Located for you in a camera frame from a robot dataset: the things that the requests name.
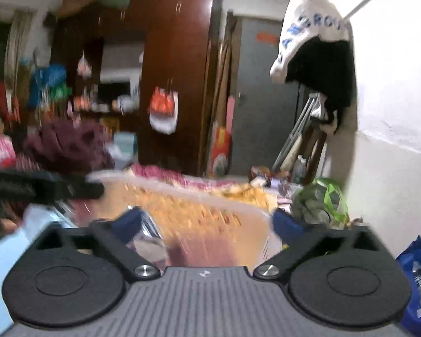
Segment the window curtains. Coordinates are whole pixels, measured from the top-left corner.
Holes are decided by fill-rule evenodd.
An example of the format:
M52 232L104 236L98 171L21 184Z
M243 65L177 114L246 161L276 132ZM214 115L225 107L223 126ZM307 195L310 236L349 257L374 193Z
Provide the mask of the window curtains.
M26 51L30 28L35 18L35 10L12 8L11 12L10 32L6 40L3 73L6 88L16 92L19 63Z

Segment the green white plastic bag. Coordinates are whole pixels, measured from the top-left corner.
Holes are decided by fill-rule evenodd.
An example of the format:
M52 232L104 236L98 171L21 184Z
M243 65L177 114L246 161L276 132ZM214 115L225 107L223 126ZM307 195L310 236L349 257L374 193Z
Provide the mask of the green white plastic bag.
M299 190L290 210L297 221L330 229L344 229L350 221L341 187L328 178L316 178Z

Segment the grey door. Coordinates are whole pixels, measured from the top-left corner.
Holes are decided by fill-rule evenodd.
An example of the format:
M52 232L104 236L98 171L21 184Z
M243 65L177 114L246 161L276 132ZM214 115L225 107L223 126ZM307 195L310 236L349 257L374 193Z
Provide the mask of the grey door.
M280 21L237 18L230 175L247 176L253 166L272 167L303 108L298 84L275 84L270 77L281 27Z

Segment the white black hanging jacket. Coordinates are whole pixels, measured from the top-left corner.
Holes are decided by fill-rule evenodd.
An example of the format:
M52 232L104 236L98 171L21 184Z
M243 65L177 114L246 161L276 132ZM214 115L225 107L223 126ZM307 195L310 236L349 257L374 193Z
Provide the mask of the white black hanging jacket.
M296 82L323 95L320 127L328 134L341 124L351 104L354 54L348 29L328 0L290 0L283 18L278 56L270 76Z

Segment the white plastic basket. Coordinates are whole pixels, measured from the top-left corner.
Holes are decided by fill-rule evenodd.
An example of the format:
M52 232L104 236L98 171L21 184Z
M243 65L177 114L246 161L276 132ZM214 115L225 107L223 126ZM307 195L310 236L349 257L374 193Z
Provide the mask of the white plastic basket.
M157 235L133 235L127 246L165 268L171 266L245 266L253 271L282 249L267 209L182 189L129 171L90 175L104 186L97 200L72 203L78 227L102 219L115 221L135 209L149 216Z

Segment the maroon blanket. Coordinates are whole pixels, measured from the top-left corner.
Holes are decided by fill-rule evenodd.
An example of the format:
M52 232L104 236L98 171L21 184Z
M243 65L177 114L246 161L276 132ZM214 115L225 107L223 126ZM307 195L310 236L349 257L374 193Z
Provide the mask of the maroon blanket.
M56 118L45 122L24 141L22 154L43 170L83 175L114 167L104 128L93 120L73 122Z

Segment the blue bags pile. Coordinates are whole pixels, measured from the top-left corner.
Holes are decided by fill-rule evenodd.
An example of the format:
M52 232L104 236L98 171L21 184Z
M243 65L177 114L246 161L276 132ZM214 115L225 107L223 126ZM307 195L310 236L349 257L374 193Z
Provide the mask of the blue bags pile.
M67 70L63 65L53 64L37 68L32 73L27 101L29 109L34 110L40 106L45 90L50 102L66 100L72 94L72 89L67 86Z

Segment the red white hanging bag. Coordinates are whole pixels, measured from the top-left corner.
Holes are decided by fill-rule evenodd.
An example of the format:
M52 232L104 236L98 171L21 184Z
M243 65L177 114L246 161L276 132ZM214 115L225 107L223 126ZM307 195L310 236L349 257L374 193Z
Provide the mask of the red white hanging bag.
M178 93L155 87L148 106L148 114L152 129L165 135L174 133L179 114Z

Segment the dark red wooden wardrobe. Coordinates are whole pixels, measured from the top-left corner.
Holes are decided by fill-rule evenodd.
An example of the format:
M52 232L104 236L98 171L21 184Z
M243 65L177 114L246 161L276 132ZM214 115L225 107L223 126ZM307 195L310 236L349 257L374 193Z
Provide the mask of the dark red wooden wardrobe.
M138 161L188 175L205 169L207 133L217 71L221 0L131 0L127 8L89 4L58 19L51 62L67 70L76 96L97 84L106 46L116 44L131 63L141 64L139 109L121 128L138 137ZM155 88L177 92L177 128L155 131L148 107Z

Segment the blue tote bag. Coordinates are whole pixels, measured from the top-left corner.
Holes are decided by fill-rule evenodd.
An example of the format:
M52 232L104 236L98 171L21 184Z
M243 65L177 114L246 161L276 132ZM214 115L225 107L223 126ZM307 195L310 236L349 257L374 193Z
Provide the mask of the blue tote bag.
M401 325L414 336L421 336L421 237L418 236L396 260L411 285L411 299Z

